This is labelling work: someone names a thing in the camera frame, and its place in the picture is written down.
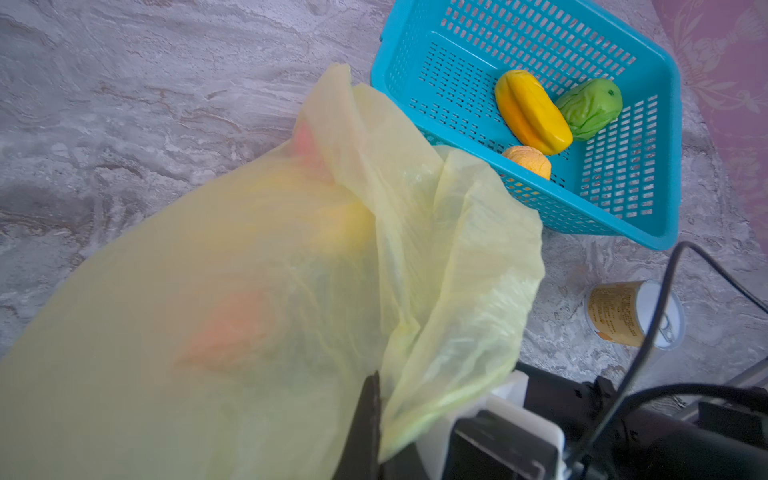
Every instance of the toy fruit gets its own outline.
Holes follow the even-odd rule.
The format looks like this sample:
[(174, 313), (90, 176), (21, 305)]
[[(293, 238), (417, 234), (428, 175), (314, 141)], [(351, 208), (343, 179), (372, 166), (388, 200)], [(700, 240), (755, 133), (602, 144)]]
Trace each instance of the toy fruit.
[(573, 87), (555, 104), (571, 127), (575, 140), (589, 140), (615, 120), (624, 107), (621, 90), (606, 78), (593, 78)]
[(544, 87), (525, 70), (510, 70), (496, 83), (496, 103), (509, 129), (529, 147), (556, 155), (573, 142), (571, 129)]
[(542, 152), (533, 147), (516, 145), (505, 150), (502, 155), (547, 180), (552, 175), (552, 164)]

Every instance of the plastic bag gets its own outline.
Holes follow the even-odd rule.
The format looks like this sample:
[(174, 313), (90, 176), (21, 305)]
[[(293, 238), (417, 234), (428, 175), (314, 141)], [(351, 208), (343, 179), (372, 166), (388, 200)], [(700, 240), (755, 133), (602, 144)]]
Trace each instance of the plastic bag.
[(328, 478), (375, 370), (381, 459), (506, 377), (538, 212), (349, 83), (58, 289), (0, 362), (0, 478)]

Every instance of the pink tablecloth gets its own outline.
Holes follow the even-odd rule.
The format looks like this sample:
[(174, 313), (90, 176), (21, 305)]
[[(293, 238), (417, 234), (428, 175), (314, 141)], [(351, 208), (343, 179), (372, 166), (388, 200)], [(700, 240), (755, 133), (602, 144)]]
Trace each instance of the pink tablecloth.
[(768, 0), (653, 0), (768, 253)]

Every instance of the brown label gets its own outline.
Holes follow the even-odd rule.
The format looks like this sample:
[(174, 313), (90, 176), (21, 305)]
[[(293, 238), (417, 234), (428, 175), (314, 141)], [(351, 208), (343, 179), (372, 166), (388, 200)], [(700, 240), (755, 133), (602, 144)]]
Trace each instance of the brown label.
[(629, 346), (641, 345), (645, 335), (637, 321), (635, 299), (642, 283), (607, 283), (592, 290), (587, 311), (601, 338)]

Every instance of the gray marble countertop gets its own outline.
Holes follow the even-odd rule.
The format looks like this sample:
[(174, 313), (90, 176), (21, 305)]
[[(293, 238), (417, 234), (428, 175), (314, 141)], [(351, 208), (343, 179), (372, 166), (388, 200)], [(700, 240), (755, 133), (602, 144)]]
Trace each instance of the gray marble countertop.
[[(334, 61), (368, 81), (393, 0), (8, 0), (0, 5), (0, 356), (96, 249), (205, 181), (285, 141)], [(650, 0), (605, 8), (669, 48)], [(680, 238), (768, 297), (768, 263), (693, 93), (684, 87)], [(668, 253), (545, 231), (547, 276), (522, 359), (618, 380), (634, 349), (598, 339), (596, 283), (660, 279)], [(722, 382), (768, 355), (768, 319), (687, 256), (687, 336), (641, 386)]]

